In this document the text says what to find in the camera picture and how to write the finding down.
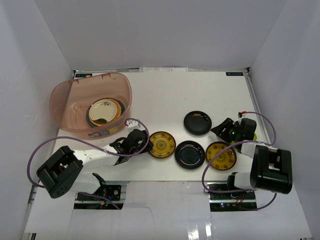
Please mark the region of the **small black plate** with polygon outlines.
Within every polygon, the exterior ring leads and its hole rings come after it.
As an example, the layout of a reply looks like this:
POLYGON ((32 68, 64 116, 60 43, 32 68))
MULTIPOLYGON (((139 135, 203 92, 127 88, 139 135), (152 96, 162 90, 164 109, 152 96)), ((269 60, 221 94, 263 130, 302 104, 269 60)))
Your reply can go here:
POLYGON ((185 115, 183 125, 190 134, 203 136, 211 130, 212 120, 205 112, 194 110, 185 115))

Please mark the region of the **yellow patterned plate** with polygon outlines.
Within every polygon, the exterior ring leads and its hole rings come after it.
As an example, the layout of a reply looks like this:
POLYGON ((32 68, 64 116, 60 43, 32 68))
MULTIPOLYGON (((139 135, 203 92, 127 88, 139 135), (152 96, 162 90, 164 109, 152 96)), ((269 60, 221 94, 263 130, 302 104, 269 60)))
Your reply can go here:
POLYGON ((175 138, 165 131, 154 132, 150 135, 150 141, 153 143, 153 147, 148 153, 156 159, 170 157, 177 146, 175 138))
MULTIPOLYGON (((216 155, 228 146, 227 143, 216 141, 211 143, 205 151, 205 159, 209 163, 216 155)), ((227 171, 232 169, 237 162, 237 154, 233 148, 230 148, 218 155, 212 162, 211 166, 219 171, 227 171)))

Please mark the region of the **lime green plate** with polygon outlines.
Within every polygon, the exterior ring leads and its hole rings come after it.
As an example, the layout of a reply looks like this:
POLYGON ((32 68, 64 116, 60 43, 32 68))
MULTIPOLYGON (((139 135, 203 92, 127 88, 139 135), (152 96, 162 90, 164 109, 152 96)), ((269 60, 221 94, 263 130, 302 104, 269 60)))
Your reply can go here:
POLYGON ((253 136, 253 140, 254 141, 256 141, 258 139, 258 137, 257 137, 257 135, 256 134, 254 134, 254 136, 253 136))

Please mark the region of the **glossy black plate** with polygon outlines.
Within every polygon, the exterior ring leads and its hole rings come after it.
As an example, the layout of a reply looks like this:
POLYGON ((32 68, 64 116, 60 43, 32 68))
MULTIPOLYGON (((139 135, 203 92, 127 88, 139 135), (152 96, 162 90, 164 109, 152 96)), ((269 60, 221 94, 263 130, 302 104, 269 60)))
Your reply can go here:
POLYGON ((174 152, 177 164, 185 170, 196 170, 206 160, 204 148, 197 142, 186 140, 178 144, 174 152))

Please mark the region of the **cream plate with black motif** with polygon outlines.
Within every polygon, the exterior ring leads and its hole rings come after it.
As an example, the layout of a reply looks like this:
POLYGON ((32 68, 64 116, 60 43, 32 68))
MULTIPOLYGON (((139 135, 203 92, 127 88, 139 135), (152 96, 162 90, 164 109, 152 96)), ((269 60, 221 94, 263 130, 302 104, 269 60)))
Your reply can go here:
POLYGON ((120 105, 112 99, 104 98, 94 102, 88 112, 94 122, 110 122, 120 112, 120 105))

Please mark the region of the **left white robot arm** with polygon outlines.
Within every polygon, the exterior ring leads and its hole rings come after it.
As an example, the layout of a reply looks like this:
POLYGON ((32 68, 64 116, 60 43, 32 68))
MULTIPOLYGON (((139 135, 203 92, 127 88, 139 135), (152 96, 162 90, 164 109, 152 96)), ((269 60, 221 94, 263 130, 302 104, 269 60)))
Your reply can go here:
POLYGON ((93 170, 126 163, 133 156, 151 151, 153 146, 147 131, 139 129, 102 150, 72 150, 65 145, 54 152, 36 174, 53 199, 71 191, 99 200, 107 197, 107 183, 93 170))

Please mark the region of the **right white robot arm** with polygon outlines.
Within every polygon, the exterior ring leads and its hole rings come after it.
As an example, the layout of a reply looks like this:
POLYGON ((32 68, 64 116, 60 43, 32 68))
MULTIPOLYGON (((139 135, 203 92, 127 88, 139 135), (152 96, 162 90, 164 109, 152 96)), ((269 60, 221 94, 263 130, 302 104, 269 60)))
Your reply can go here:
POLYGON ((234 149, 252 159, 250 171, 228 176, 226 195, 236 200, 247 190, 266 190, 288 194, 293 187, 292 155, 289 150, 274 148, 254 140, 257 123, 242 118, 226 118, 210 131, 227 144, 222 151, 228 157, 234 149))

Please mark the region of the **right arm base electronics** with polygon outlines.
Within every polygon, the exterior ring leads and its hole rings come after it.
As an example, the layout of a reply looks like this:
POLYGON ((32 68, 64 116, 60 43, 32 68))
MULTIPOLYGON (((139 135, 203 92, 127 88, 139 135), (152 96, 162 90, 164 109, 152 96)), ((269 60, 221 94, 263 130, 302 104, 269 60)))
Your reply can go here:
POLYGON ((204 189, 204 192, 208 194, 211 212, 255 211, 257 208, 256 195, 253 191, 212 193, 204 189))

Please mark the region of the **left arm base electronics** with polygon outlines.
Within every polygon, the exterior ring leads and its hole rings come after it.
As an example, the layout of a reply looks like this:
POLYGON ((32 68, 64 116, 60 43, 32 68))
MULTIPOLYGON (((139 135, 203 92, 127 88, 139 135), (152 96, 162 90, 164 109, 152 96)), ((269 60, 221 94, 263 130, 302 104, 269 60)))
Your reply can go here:
MULTIPOLYGON (((104 197, 113 202, 120 210, 126 199, 126 185, 107 185, 104 197)), ((106 200, 95 197, 76 195, 73 208, 75 210, 118 210, 106 200)))

